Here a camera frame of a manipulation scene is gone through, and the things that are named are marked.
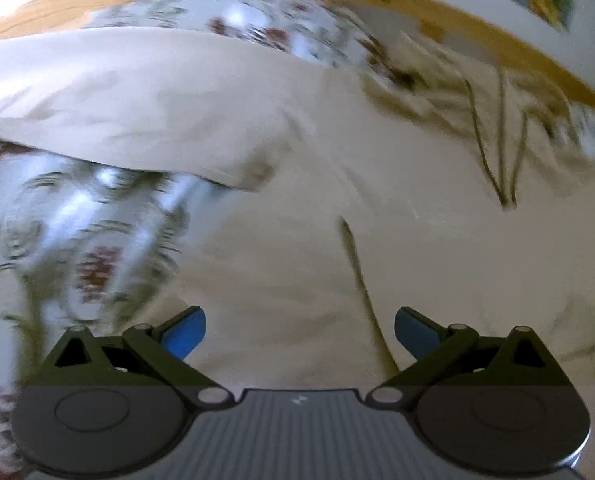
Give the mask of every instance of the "white pillowcase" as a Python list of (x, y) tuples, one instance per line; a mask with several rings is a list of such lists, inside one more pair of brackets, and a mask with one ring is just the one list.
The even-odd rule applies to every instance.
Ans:
[(253, 189), (302, 136), (326, 69), (162, 28), (0, 41), (0, 139), (101, 164)]

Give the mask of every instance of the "floral pattern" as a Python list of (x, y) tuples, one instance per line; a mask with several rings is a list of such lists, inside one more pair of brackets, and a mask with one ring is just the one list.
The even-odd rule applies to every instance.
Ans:
[(121, 255), (121, 247), (106, 246), (96, 247), (84, 255), (84, 261), (78, 264), (77, 286), (82, 290), (82, 303), (91, 303), (103, 297)]
[(373, 38), (344, 7), (314, 0), (137, 0), (94, 13), (86, 27), (213, 32), (328, 66), (365, 68)]
[[(363, 67), (352, 15), (311, 0), (139, 0), (88, 27), (203, 30), (328, 66)], [(0, 142), (0, 480), (24, 466), (17, 386), (71, 325), (111, 335), (177, 272), (242, 196), (199, 177), (145, 173)]]

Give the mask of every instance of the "ribbed gray surface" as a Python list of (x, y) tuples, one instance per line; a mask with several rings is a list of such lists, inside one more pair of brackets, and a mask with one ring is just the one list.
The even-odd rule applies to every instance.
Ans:
[[(200, 415), (167, 457), (123, 480), (483, 480), (434, 455), (404, 416), (348, 390), (252, 391)], [(578, 480), (561, 470), (539, 480)], [(52, 480), (34, 472), (27, 480)]]

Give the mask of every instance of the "pillow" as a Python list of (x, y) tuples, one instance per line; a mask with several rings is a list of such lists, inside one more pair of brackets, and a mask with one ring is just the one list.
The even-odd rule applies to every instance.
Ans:
[(367, 66), (372, 35), (350, 10), (317, 0), (137, 0), (93, 13), (84, 28), (214, 32), (327, 66)]

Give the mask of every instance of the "gray gripper base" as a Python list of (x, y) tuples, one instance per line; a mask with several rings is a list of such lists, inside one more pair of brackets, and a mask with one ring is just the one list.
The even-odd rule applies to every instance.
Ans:
[[(492, 480), (444, 460), (406, 418), (364, 406), (350, 390), (249, 391), (201, 414), (180, 444), (122, 480)], [(25, 480), (53, 480), (31, 472)], [(565, 468), (534, 480), (580, 480)]]

